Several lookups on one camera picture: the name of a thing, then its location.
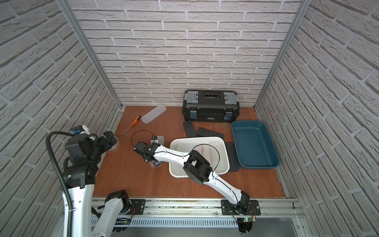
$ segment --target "white brick wallpaper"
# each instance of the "white brick wallpaper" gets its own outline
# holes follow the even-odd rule
[[[257,108],[314,236],[379,233],[378,7],[313,0]]]
[[[124,105],[182,105],[188,88],[253,106],[300,1],[69,0]]]
[[[116,105],[56,2],[0,3],[0,235],[50,236],[63,210],[50,131],[107,130]],[[65,137],[52,146],[62,162]]]

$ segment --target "toolbox latch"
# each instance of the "toolbox latch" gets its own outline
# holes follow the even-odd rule
[[[193,118],[193,119],[196,119],[197,118],[196,110],[190,110],[189,117]]]
[[[231,118],[232,118],[232,115],[233,115],[233,112],[226,112],[226,113],[225,113],[225,117],[224,117],[225,121],[231,119]]]

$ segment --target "metal rail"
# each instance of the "metal rail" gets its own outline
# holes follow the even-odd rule
[[[72,30],[76,34],[79,42],[84,48],[84,51],[86,51],[89,60],[94,65],[97,73],[99,74],[101,80],[103,81],[105,87],[107,88],[109,94],[111,95],[113,101],[115,102],[117,108],[120,110],[122,108],[122,104],[120,99],[118,98],[111,82],[109,81],[108,76],[106,75],[103,66],[101,65],[99,59],[96,56],[95,51],[93,50],[86,34],[84,33],[83,29],[80,26],[80,23],[78,19],[76,18],[74,11],[72,10],[70,4],[67,2],[67,0],[56,0],[59,7],[61,8],[64,16],[66,17],[68,23],[71,25]]]
[[[273,65],[271,66],[270,73],[268,74],[266,81],[259,92],[257,101],[255,102],[254,108],[257,108],[259,104],[262,102],[263,97],[266,94],[267,88],[270,85],[271,81],[274,78],[274,74],[276,70],[279,68],[279,65],[281,64],[285,53],[287,52],[288,48],[290,47],[290,44],[295,36],[296,31],[298,30],[307,10],[312,0],[303,0],[299,6],[298,12],[295,15],[295,18],[293,19],[293,22],[288,30],[288,33],[286,37],[284,38],[283,44],[279,49],[278,54],[276,55],[276,58],[274,60]]]
[[[230,218],[222,215],[221,200],[224,198],[147,198],[145,199],[143,215],[135,217],[159,218]],[[104,197],[93,197],[92,206],[97,208],[104,205]],[[303,218],[303,212],[297,199],[294,198],[252,198],[257,200],[261,215],[257,218]]]

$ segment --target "white plastic bin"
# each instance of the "white plastic bin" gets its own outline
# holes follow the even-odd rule
[[[209,144],[214,146],[220,153],[220,163],[215,170],[216,174],[221,175],[229,171],[229,158],[226,152],[226,147],[224,141],[219,137],[194,137],[194,138],[180,138],[171,142],[170,149],[181,151],[181,152],[190,152],[192,148],[198,144]],[[214,169],[218,162],[217,151],[208,145],[202,145],[195,148],[209,163],[210,166]],[[188,175],[183,170],[182,167],[172,164],[169,164],[170,174],[176,178],[188,178]]]

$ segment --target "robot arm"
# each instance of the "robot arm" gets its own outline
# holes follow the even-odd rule
[[[65,144],[69,157],[63,162],[63,171],[55,167],[57,174],[61,173],[64,201],[64,237],[109,237],[117,216],[130,208],[129,198],[125,190],[110,193],[105,200],[105,208],[95,229],[91,232],[91,198],[94,191],[97,164],[101,155],[117,146],[113,133],[104,132],[98,137],[91,134],[86,126],[72,128],[72,133],[52,132],[47,136],[47,148],[51,148],[50,137],[54,134],[69,135]]]
[[[197,151],[179,152],[168,149],[158,143],[147,145],[144,142],[138,142],[134,151],[146,162],[152,160],[165,161],[183,167],[188,177],[197,184],[206,184],[236,205],[236,212],[245,215],[249,204],[250,196],[241,191],[218,176],[210,166],[209,162]]]

